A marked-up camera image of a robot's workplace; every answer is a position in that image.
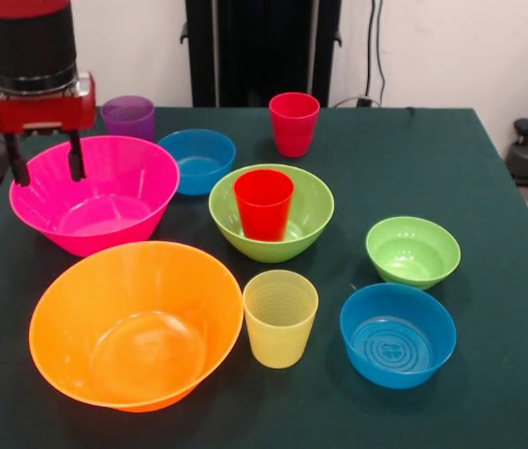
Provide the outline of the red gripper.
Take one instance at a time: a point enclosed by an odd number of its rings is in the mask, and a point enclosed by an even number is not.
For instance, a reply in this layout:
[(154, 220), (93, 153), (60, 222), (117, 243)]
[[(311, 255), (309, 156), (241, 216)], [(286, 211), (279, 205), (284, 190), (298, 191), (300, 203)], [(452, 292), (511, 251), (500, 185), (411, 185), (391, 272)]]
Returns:
[(71, 86), (55, 93), (21, 96), (0, 91), (0, 134), (4, 135), (13, 180), (23, 187), (31, 182), (14, 134), (44, 129), (68, 132), (71, 179), (84, 180), (79, 130), (93, 127), (95, 117), (95, 81), (89, 72), (81, 72)]

